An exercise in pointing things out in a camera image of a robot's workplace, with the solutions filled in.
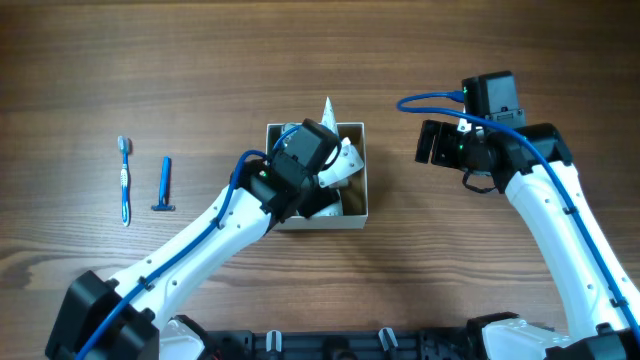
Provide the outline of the white lotion tube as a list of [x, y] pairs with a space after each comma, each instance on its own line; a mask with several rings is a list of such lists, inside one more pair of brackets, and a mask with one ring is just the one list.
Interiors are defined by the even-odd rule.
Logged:
[[334, 109], [329, 97], [326, 98], [321, 124], [328, 130], [339, 136], [338, 125], [335, 118]]

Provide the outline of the blue pen-like stick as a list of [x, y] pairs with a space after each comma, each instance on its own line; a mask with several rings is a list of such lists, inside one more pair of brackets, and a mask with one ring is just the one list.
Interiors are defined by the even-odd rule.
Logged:
[[175, 206], [169, 204], [171, 159], [163, 158], [161, 178], [159, 184], [158, 203], [151, 206], [152, 211], [174, 211]]

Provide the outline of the blue white toothbrush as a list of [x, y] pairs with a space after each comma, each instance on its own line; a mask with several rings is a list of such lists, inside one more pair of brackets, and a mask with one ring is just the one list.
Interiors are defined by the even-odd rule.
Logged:
[[130, 201], [129, 201], [129, 162], [130, 141], [125, 136], [118, 137], [118, 148], [122, 154], [122, 168], [120, 172], [121, 183], [121, 219], [125, 227], [130, 224]]

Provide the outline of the green white small box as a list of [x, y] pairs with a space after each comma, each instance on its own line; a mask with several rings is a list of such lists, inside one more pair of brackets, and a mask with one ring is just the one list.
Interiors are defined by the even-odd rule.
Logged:
[[343, 204], [341, 200], [338, 200], [335, 203], [328, 205], [327, 207], [315, 213], [314, 217], [343, 216], [343, 215], [344, 215]]

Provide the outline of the blue mouthwash bottle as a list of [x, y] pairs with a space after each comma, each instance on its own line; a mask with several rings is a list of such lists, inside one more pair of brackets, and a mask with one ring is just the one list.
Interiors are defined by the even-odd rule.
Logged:
[[286, 123], [281, 128], [281, 135], [278, 138], [277, 144], [279, 146], [285, 146], [290, 140], [291, 136], [300, 128], [300, 124]]

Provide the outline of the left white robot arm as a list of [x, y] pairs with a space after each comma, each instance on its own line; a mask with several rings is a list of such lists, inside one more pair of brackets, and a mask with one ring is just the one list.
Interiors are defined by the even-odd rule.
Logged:
[[194, 222], [143, 260], [68, 288], [45, 348], [49, 359], [203, 359], [206, 332], [177, 309], [214, 271], [310, 199], [337, 160], [339, 138], [306, 119], [272, 151], [243, 153], [230, 182]]

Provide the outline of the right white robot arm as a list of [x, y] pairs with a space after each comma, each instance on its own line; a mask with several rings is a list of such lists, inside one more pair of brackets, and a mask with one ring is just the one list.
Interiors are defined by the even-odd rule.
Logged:
[[[468, 321], [461, 344], [475, 359], [636, 359], [639, 291], [585, 200], [574, 159], [550, 123], [529, 125], [509, 71], [467, 78], [445, 98], [461, 111], [398, 102], [425, 114], [415, 159], [487, 176], [532, 233], [560, 294], [568, 325], [562, 335], [504, 312]], [[458, 119], [435, 121], [435, 114]]]

